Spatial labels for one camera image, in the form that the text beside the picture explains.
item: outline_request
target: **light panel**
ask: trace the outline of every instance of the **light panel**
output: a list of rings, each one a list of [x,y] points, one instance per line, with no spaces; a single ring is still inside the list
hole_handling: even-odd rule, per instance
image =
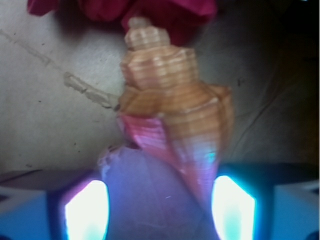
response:
[[[212,191],[212,217],[221,240],[252,240],[256,199],[229,176],[216,178]]]
[[[104,240],[109,223],[107,186],[91,181],[65,205],[66,233],[69,240]]]

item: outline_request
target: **crack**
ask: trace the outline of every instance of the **crack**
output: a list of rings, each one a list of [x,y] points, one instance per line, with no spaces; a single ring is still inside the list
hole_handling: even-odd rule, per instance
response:
[[[44,63],[45,66],[47,66],[50,62],[53,62],[49,57],[41,54],[37,50],[33,49],[32,47],[29,47],[27,44],[25,44],[22,41],[15,40],[12,38],[9,34],[5,33],[2,29],[0,29],[0,35],[4,36],[10,43],[14,43],[25,49],[29,54],[39,59],[42,63]]]
[[[267,90],[270,88],[270,85],[272,84],[272,81],[275,81],[275,79],[277,78],[277,70],[279,69],[280,63],[282,61],[283,58],[283,54],[280,51],[279,53],[279,57],[277,62],[274,65],[274,68],[270,74],[270,77],[268,78],[269,80],[267,81],[266,86],[263,89],[263,92],[260,95],[260,99],[259,99],[259,103],[262,102],[263,97],[266,96],[266,92]],[[259,107],[259,111],[256,113],[255,116],[252,117],[250,123],[246,126],[246,128],[244,129],[244,131],[242,132],[242,134],[240,135],[239,139],[236,141],[233,151],[231,153],[231,157],[234,157],[234,154],[237,152],[237,148],[239,146],[239,144],[241,143],[241,141],[244,139],[245,135],[255,126],[256,122],[260,119],[260,117],[267,111],[267,109],[271,106],[271,104],[276,100],[276,98],[279,96],[280,94],[280,90],[279,90],[279,82],[275,81],[275,87],[274,87],[274,91],[270,94],[270,99],[261,107]]]
[[[70,72],[65,72],[63,79],[66,87],[73,88],[81,94],[84,94],[92,102],[107,109],[117,110],[119,103],[116,95],[96,89]]]
[[[82,79],[75,76],[74,74],[68,71],[64,71],[52,59],[41,54],[34,48],[28,46],[26,43],[20,40],[14,39],[9,34],[4,32],[2,29],[0,29],[0,36],[4,36],[10,43],[14,43],[22,47],[29,54],[31,54],[32,56],[40,60],[45,66],[50,65],[51,67],[61,72],[61,74],[63,75],[63,82],[66,87],[73,88],[74,90],[80,92],[81,94],[84,94],[87,99],[91,100],[94,103],[99,104],[100,106],[106,109],[113,109],[114,111],[117,111],[117,109],[119,109],[119,102],[118,102],[119,96],[94,88],[93,86],[91,86],[90,84],[87,84]]]

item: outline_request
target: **stain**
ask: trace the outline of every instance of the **stain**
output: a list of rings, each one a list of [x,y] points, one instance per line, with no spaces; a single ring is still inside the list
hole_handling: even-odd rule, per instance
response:
[[[33,55],[34,57],[39,59],[41,62],[43,62],[45,66],[47,66],[50,62],[53,62],[50,58],[48,58],[47,56],[41,54],[40,52],[38,52],[37,50],[33,49],[32,47],[28,46],[26,43],[24,43],[24,42],[22,42],[22,41],[20,41],[18,39],[12,38],[9,34],[4,32],[2,29],[0,29],[0,36],[4,36],[9,42],[13,42],[14,44],[17,44],[20,47],[22,47],[29,54]]]
[[[114,107],[114,109],[113,109],[113,110],[117,112],[117,111],[119,111],[119,110],[120,110],[120,107],[121,107],[121,106],[120,106],[120,104],[118,104],[117,106],[115,106],[115,107]]]
[[[114,102],[114,98],[118,99],[117,96],[92,87],[70,72],[65,72],[63,74],[63,81],[66,87],[73,88],[81,94],[84,94],[87,99],[106,109],[112,108],[111,102]]]
[[[245,80],[243,79],[243,78],[239,78],[238,80],[237,80],[237,85],[238,85],[238,87],[240,87],[242,84],[244,84],[245,83]]]
[[[41,54],[37,50],[33,49],[32,47],[28,46],[23,41],[20,41],[19,39],[15,39],[11,37],[9,34],[4,32],[2,29],[0,29],[0,36],[4,36],[10,43],[14,43],[25,49],[29,54],[33,55],[37,59],[39,59],[45,66],[49,65],[53,67],[54,69],[58,70],[63,74],[63,81],[64,85],[67,87],[71,87],[74,90],[84,94],[87,99],[91,100],[94,103],[99,104],[100,106],[106,108],[106,109],[115,109],[118,105],[118,96],[113,95],[111,93],[106,93],[104,91],[101,91],[99,89],[94,88],[93,86],[87,84],[79,77],[73,75],[70,72],[64,71],[60,66],[58,66],[53,60],[51,60],[49,57]]]

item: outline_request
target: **red cloth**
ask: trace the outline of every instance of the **red cloth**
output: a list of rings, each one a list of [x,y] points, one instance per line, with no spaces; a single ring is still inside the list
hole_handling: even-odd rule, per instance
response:
[[[215,0],[77,0],[83,13],[93,21],[121,19],[125,31],[134,16],[148,17],[164,28],[174,45],[182,45],[197,27],[208,23],[218,11]],[[28,0],[28,12],[42,16],[58,8],[59,0]]]
[[[28,0],[27,10],[32,15],[43,16],[50,11],[57,10],[59,0]]]

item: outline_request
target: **orange shell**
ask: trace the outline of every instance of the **orange shell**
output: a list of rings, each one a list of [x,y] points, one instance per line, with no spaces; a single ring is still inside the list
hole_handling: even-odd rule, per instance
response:
[[[161,46],[129,51],[120,66],[126,83],[141,90],[198,80],[196,54],[191,48]]]
[[[169,45],[163,29],[141,18],[131,23],[119,116],[130,137],[175,167],[207,207],[232,134],[231,90],[199,80],[193,49]]]

